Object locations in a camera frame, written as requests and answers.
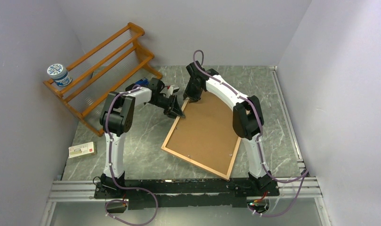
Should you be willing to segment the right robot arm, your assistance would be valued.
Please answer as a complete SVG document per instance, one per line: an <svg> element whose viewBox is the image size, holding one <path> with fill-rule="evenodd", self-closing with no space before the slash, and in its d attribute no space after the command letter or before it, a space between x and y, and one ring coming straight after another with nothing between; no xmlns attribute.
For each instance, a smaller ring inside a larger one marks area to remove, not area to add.
<svg viewBox="0 0 381 226"><path fill-rule="evenodd" d="M270 176L262 148L263 115L256 96L247 96L229 85L214 69L205 70L198 61L186 66L190 75L184 99L197 102L202 93L210 92L233 112L232 126L245 147L249 163L249 179L245 190L251 195L278 196L278 184Z"/></svg>

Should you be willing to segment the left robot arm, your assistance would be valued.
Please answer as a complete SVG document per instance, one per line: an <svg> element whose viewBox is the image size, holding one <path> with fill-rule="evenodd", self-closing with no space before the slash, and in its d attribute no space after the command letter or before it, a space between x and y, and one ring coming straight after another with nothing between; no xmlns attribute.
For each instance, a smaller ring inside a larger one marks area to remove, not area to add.
<svg viewBox="0 0 381 226"><path fill-rule="evenodd" d="M99 122L106 139L106 162L101 186L114 198L125 193L123 152L126 134L133 124L135 107L151 104L169 118L184 117L178 104L176 85L165 85L157 78L143 78L129 85L124 92L109 92Z"/></svg>

